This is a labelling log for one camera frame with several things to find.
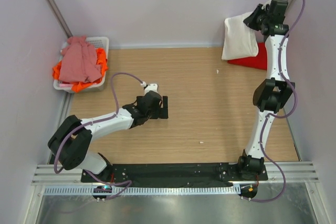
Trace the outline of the white printed t-shirt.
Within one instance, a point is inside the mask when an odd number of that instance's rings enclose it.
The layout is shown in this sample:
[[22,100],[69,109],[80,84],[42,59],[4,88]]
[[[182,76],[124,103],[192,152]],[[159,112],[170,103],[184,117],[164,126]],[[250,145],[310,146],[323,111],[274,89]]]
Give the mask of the white printed t-shirt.
[[229,61],[257,56],[259,49],[255,31],[245,25],[244,19],[252,12],[226,18],[224,20],[224,45],[222,60]]

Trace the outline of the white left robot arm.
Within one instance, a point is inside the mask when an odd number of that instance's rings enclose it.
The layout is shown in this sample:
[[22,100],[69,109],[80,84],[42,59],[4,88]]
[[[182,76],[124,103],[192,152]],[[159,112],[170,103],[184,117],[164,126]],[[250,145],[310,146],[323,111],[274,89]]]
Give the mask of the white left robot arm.
[[91,119],[67,117],[48,142],[55,162],[65,170],[80,168],[100,182],[111,177],[111,164],[101,154],[89,152],[90,144],[117,131],[143,125],[150,119],[168,119],[168,97],[155,91],[138,96],[117,112]]

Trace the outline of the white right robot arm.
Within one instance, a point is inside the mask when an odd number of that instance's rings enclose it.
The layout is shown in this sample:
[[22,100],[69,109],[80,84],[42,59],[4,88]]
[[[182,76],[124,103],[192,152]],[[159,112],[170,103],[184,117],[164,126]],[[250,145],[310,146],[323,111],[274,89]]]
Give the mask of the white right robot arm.
[[265,148],[271,126],[295,90],[287,73],[289,26],[284,23],[287,6],[286,0],[270,0],[267,4],[259,4],[244,20],[248,28],[261,32],[264,37],[267,74],[254,92],[256,122],[236,165],[237,175],[243,180],[254,180],[265,172]]

